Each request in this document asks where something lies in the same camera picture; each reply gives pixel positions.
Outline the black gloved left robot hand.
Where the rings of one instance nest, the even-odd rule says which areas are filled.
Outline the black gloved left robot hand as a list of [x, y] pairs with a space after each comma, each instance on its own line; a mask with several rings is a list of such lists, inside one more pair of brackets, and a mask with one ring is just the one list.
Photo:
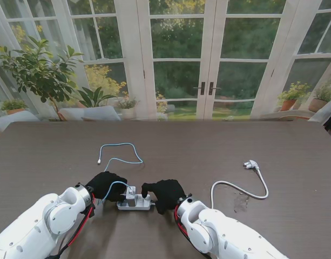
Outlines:
[[115, 173], [105, 171], [97, 174], [85, 186], [91, 188], [96, 199], [122, 202], [125, 200], [127, 180]]

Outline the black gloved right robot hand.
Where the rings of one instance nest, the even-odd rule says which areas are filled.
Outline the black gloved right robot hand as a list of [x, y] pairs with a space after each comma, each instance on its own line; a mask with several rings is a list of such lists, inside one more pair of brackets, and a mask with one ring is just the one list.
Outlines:
[[156, 183], [144, 183], [141, 186], [142, 197], [146, 198], [149, 192], [156, 196], [156, 210], [161, 215], [164, 215], [168, 210], [174, 210], [179, 199], [186, 197], [182, 186], [175, 179], [160, 180]]

